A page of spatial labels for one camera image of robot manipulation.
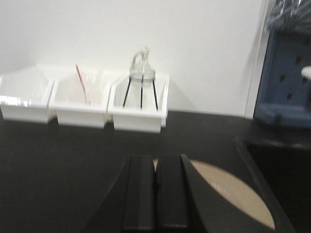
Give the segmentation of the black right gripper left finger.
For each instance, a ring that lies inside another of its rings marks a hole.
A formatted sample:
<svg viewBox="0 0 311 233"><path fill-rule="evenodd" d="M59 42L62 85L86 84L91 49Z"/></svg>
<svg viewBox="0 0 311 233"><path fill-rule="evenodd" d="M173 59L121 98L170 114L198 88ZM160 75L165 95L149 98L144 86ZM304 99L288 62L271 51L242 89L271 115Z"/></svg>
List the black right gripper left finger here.
<svg viewBox="0 0 311 233"><path fill-rule="evenodd" d="M154 164L149 156L126 157L117 179L83 233L152 233L155 230Z"/></svg>

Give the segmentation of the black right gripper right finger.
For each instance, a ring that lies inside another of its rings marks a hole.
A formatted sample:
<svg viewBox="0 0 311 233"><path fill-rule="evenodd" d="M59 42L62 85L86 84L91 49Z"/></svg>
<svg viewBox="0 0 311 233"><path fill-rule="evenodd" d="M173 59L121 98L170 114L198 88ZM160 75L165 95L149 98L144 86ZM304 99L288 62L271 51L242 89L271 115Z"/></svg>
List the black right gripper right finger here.
<svg viewBox="0 0 311 233"><path fill-rule="evenodd" d="M234 174L188 156L156 161L158 228L165 233L275 233L263 198Z"/></svg>

